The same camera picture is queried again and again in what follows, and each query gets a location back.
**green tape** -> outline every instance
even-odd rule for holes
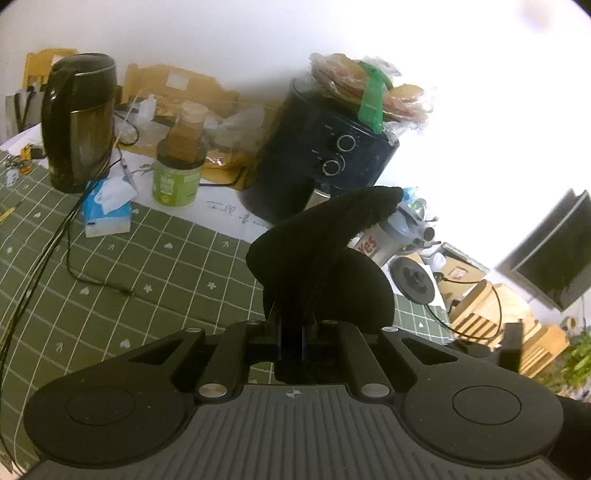
[[[392,82],[390,82],[388,76],[379,68],[364,61],[360,61],[359,64],[369,73],[369,80],[363,91],[357,118],[360,122],[370,127],[375,134],[380,134],[384,131],[384,98],[382,89],[383,85],[386,85],[386,88],[390,90],[392,88]]]

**white wall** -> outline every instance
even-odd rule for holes
[[[439,237],[489,267],[567,188],[591,187],[591,20],[570,0],[16,0],[0,97],[50,46],[108,53],[120,82],[130,62],[162,62],[269,99],[313,51],[392,61],[439,101],[380,183],[420,185]]]

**white tissue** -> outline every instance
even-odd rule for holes
[[[102,206],[106,215],[117,208],[122,207],[136,196],[135,189],[122,177],[106,179],[99,193],[95,196],[95,202]]]

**bread in plastic bag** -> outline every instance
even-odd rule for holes
[[[311,73],[322,91],[358,111],[363,98],[369,73],[360,61],[352,60],[342,53],[310,56]],[[391,88],[383,87],[384,133],[391,142],[408,129],[422,130],[433,110],[435,90],[425,90],[407,83],[400,71],[391,63],[379,58],[364,58],[363,62],[379,68],[390,79]]]

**green grid tablecloth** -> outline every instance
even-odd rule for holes
[[[20,200],[0,225],[1,329],[25,275],[77,196],[52,189],[47,170],[36,168],[0,189],[4,208]],[[37,457],[22,412],[46,383],[182,328],[200,327],[211,334],[237,321],[264,320],[262,287],[245,262],[249,243],[138,204],[132,208],[130,233],[86,238],[77,219],[71,265],[135,295],[75,282],[66,271],[64,240],[16,329],[2,384],[0,428],[24,468]],[[438,343],[449,341],[424,307],[402,296],[396,302],[395,325]],[[443,309],[437,314],[445,318]],[[251,368],[250,382],[274,381],[272,364]]]

